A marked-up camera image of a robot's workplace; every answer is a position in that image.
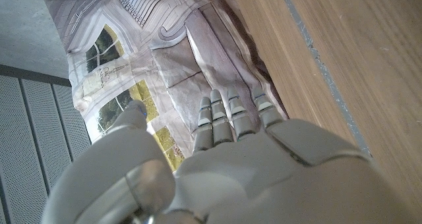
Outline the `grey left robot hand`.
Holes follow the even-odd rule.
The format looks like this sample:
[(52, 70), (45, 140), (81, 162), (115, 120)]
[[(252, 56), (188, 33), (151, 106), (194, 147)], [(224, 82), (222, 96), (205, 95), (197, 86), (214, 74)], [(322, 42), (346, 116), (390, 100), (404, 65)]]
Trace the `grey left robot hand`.
[(259, 88), (255, 132), (235, 89), (201, 99), (195, 146), (175, 171), (131, 101), (62, 174), (43, 223), (416, 223), (373, 160)]

